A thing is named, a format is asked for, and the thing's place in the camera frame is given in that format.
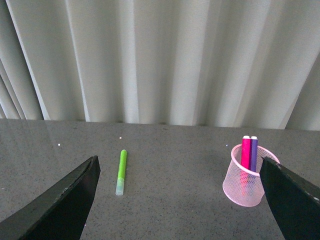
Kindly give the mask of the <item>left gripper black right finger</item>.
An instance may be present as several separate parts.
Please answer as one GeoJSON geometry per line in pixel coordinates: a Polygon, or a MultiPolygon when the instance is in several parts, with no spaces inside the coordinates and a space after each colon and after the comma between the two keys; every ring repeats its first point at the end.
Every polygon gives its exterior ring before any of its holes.
{"type": "Polygon", "coordinates": [[[320,188],[270,157],[260,179],[270,210],[286,240],[320,238],[320,188]]]}

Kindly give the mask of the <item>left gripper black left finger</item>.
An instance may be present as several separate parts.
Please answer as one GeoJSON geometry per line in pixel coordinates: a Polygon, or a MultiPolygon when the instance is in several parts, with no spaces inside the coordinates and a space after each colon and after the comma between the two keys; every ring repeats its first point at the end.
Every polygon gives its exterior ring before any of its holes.
{"type": "Polygon", "coordinates": [[[100,163],[92,156],[0,223],[2,240],[78,240],[95,199],[100,163]]]}

